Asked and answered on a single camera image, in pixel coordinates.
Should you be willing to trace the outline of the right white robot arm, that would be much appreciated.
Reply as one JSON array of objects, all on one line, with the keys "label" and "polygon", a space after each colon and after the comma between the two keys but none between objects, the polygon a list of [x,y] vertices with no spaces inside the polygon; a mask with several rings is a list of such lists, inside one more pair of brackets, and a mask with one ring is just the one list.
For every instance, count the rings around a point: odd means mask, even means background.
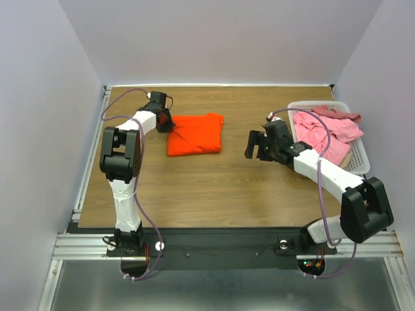
[{"label": "right white robot arm", "polygon": [[263,126],[262,132],[248,135],[246,158],[277,162],[317,184],[318,191],[328,191],[340,203],[340,214],[305,227],[298,237],[300,249],[312,253],[322,243],[345,238],[361,244],[393,224],[394,215],[385,186],[378,178],[364,179],[324,159],[309,144],[295,142],[286,123],[277,118]]}]

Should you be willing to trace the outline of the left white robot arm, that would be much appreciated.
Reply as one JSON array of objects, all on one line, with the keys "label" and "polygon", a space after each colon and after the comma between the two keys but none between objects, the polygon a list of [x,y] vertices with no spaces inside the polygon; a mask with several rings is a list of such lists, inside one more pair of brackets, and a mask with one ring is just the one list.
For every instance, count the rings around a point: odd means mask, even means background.
[{"label": "left white robot arm", "polygon": [[137,109],[133,116],[119,115],[106,118],[105,108],[101,119],[124,119],[118,126],[107,126],[102,133],[100,171],[108,180],[115,205],[115,230],[111,237],[103,238],[109,251],[122,251],[138,255],[147,251],[143,226],[137,204],[137,182],[145,152],[145,136],[152,130],[169,133],[174,128],[171,106],[173,98],[158,91],[146,94],[148,103]]}]

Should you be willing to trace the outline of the orange t shirt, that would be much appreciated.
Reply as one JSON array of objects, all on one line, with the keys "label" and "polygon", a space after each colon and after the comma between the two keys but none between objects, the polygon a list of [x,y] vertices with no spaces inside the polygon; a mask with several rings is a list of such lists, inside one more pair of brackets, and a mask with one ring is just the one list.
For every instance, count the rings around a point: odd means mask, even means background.
[{"label": "orange t shirt", "polygon": [[169,157],[212,154],[222,150],[222,115],[176,115],[173,122],[174,128],[167,138]]}]

